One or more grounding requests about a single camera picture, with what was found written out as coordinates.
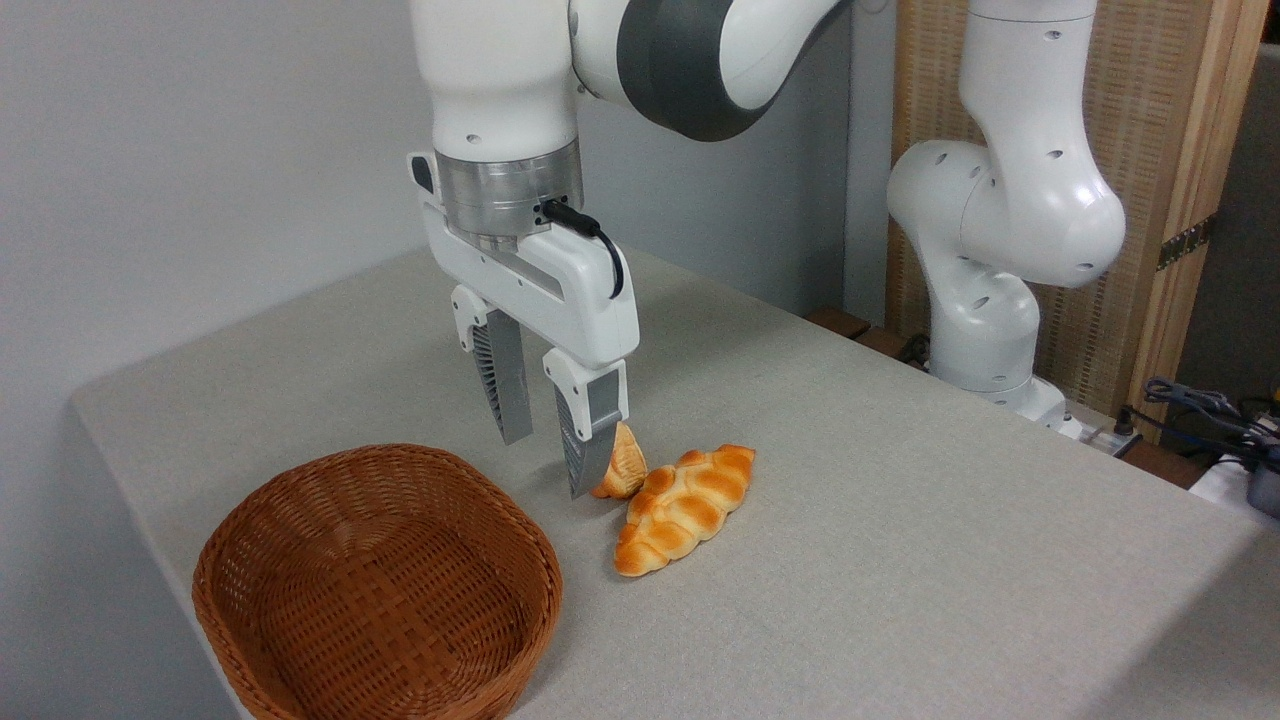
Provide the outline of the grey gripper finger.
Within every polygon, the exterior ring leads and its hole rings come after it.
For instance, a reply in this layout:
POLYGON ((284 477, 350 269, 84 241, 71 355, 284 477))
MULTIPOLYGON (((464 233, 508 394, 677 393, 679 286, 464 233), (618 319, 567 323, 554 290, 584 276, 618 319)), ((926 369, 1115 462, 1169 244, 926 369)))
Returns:
POLYGON ((532 433, 520 324, 463 284, 451 301, 460 342, 474 356, 502 439, 518 442, 532 433))
POLYGON ((604 478, 617 424, 628 416, 625 361, 586 368, 563 350, 552 348, 541 363, 556 387, 570 492, 579 498, 604 478))

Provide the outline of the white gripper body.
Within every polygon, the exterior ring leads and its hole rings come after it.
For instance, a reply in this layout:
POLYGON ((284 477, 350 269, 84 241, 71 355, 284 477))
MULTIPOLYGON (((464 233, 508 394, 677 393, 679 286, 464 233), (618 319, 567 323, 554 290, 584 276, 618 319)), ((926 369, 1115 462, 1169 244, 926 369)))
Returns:
POLYGON ((547 200, 582 206, 579 151, 515 161, 415 152, 408 168, 445 274, 584 366, 637 347, 634 292, 613 293, 611 254, 541 213, 547 200))

